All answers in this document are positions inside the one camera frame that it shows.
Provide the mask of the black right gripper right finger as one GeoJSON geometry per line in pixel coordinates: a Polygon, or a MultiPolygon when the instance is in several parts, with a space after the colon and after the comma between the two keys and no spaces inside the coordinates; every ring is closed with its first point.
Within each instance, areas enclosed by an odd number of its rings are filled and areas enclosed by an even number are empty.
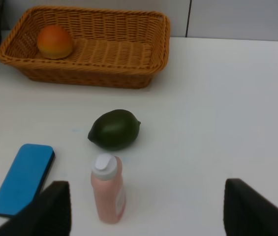
{"type": "Polygon", "coordinates": [[[278,236],[278,207],[241,179],[229,178],[223,223],[228,236],[278,236]]]}

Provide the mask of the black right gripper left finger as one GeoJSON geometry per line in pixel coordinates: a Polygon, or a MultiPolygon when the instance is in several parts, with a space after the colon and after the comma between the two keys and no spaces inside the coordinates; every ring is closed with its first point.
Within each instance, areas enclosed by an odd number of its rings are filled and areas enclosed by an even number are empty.
{"type": "Polygon", "coordinates": [[[28,206],[0,226],[0,236],[68,236],[71,198],[67,181],[52,182],[28,206]]]}

